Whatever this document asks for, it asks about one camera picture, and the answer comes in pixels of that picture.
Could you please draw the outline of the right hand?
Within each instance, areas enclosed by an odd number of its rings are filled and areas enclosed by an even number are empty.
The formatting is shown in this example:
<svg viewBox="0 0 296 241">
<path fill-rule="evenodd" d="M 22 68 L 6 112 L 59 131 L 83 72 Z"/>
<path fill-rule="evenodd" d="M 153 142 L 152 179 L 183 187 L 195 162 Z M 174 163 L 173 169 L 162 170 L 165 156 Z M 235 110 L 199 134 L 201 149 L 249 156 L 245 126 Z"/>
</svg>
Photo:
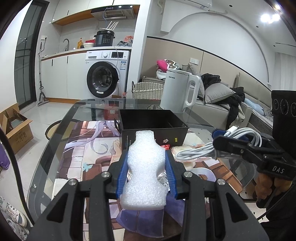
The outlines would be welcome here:
<svg viewBox="0 0 296 241">
<path fill-rule="evenodd" d="M 277 196 L 289 190 L 292 185 L 292 181 L 280 178 L 273 179 L 264 173 L 259 173 L 255 186 L 255 193 L 257 197 L 260 199 L 265 199 L 266 197 L 268 197 L 273 192 L 272 185 L 274 185 L 277 189 L 275 193 L 275 195 Z"/>
</svg>

